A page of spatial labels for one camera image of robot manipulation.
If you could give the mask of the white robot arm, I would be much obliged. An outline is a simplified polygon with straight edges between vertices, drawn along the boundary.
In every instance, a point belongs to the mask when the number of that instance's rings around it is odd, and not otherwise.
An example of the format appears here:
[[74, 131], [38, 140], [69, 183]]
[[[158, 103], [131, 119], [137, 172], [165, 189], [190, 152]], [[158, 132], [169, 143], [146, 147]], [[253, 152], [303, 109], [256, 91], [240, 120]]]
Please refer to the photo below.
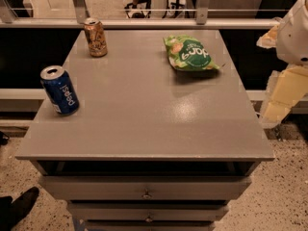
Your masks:
[[288, 13], [257, 45], [275, 48], [277, 58], [287, 67], [269, 77], [259, 122], [263, 128], [276, 127], [308, 93], [308, 0], [297, 0]]

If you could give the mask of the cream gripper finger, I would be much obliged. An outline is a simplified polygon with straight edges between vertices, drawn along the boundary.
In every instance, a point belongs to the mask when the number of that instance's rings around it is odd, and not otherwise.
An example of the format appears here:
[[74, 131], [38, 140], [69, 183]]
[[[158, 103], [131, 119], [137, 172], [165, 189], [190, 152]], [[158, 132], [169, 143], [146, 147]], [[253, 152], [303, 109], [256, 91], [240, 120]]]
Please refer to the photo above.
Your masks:
[[308, 93], [308, 66], [289, 64], [281, 72], [273, 71], [268, 80], [260, 110], [263, 128], [274, 128]]
[[278, 26], [273, 26], [265, 34], [258, 38], [256, 45], [262, 48], [270, 49], [276, 47]]

